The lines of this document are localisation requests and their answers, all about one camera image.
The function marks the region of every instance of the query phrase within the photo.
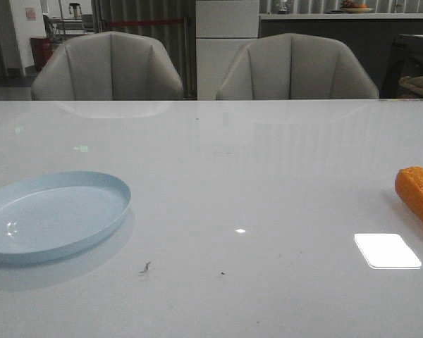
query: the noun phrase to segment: chair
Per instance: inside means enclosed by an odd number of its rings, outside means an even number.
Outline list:
[[[218,100],[377,99],[379,93],[344,43],[287,33],[243,45]]]
[[[183,86],[160,41],[104,32],[58,47],[31,93],[41,101],[181,100]]]
[[[82,25],[85,34],[94,33],[94,22],[92,20],[92,14],[82,14]]]

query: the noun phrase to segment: floor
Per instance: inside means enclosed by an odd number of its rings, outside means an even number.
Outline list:
[[[0,77],[0,101],[31,101],[31,84],[36,75]]]

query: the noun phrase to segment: plate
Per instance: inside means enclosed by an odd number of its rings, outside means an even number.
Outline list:
[[[342,7],[341,9],[343,9],[346,13],[368,13],[373,11],[373,8],[346,8],[346,7]]]
[[[0,189],[0,262],[39,263],[74,254],[123,222],[131,193],[117,177],[55,173]]]

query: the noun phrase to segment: glossy table surface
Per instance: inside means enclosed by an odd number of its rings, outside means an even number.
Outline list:
[[[411,165],[423,101],[0,102],[0,187],[92,170],[132,191],[102,243],[0,265],[0,338],[423,337]],[[371,268],[357,233],[422,267]]]

